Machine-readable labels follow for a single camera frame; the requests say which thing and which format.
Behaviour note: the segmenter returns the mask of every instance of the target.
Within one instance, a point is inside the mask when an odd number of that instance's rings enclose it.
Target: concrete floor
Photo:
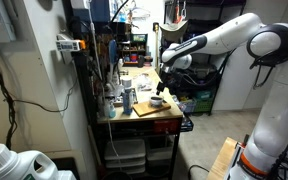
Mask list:
[[[188,168],[194,164],[211,169],[226,137],[243,141],[245,134],[252,133],[259,113],[259,110],[218,111],[211,116],[191,116],[194,130],[181,133],[173,179],[186,180]],[[192,180],[204,180],[208,173],[193,168],[191,174]]]

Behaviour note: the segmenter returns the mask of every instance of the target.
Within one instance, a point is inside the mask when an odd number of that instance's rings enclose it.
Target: wooden board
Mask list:
[[[161,107],[154,108],[150,105],[149,101],[146,101],[139,104],[134,104],[133,109],[135,110],[135,112],[139,117],[142,117],[148,114],[171,109],[171,105],[169,105],[168,103],[163,103]]]
[[[236,141],[231,138],[226,138],[220,153],[218,154],[207,180],[222,180],[225,176],[227,168],[234,155]]]

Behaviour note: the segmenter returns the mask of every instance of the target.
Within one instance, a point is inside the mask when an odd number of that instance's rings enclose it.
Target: white robotic arm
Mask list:
[[[221,54],[247,41],[247,51],[255,58],[253,66],[275,67],[272,89],[263,105],[257,125],[243,151],[239,163],[230,170],[230,179],[265,179],[272,165],[288,150],[288,24],[264,25],[255,14],[245,14],[219,28],[171,45],[162,55],[162,82],[157,94],[163,91],[167,74],[174,69],[186,69],[191,53]]]

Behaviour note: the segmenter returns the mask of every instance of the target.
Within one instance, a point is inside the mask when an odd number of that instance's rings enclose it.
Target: power cord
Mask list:
[[[5,98],[4,101],[7,102],[8,109],[9,109],[8,112],[9,112],[10,128],[9,128],[9,130],[7,132],[7,136],[6,136],[6,143],[5,143],[6,147],[8,149],[10,149],[10,150],[12,149],[12,137],[13,137],[13,134],[15,133],[15,131],[16,131],[17,127],[18,127],[16,119],[15,119],[15,115],[16,115],[15,106],[14,106],[15,102],[21,102],[21,103],[27,103],[27,104],[39,106],[40,108],[42,108],[43,110],[48,111],[48,112],[62,112],[62,111],[65,111],[68,108],[69,98],[70,98],[70,96],[73,93],[73,89],[74,89],[75,85],[77,84],[77,80],[78,80],[78,78],[76,77],[76,80],[75,80],[73,86],[68,91],[68,94],[67,94],[66,100],[65,100],[64,109],[62,109],[62,110],[50,110],[50,109],[47,109],[44,106],[42,106],[42,105],[40,105],[38,103],[35,103],[35,102],[13,99],[13,97],[11,96],[11,93],[9,93],[9,91],[7,90],[7,88],[5,86],[3,75],[2,75],[2,73],[0,71],[0,87],[1,87],[2,94],[3,94],[4,98]]]
[[[207,170],[206,168],[204,168],[204,167],[202,167],[202,166],[200,166],[200,165],[194,164],[194,165],[192,165],[192,166],[188,169],[188,173],[187,173],[187,178],[188,178],[188,180],[191,180],[191,177],[192,177],[192,175],[191,175],[191,169],[192,169],[193,167],[197,167],[197,168],[203,169],[203,170],[206,171],[206,172],[210,172],[210,171]]]

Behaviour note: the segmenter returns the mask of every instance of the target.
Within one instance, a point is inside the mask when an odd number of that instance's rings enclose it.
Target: label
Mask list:
[[[32,174],[28,174],[23,180],[35,180]]]

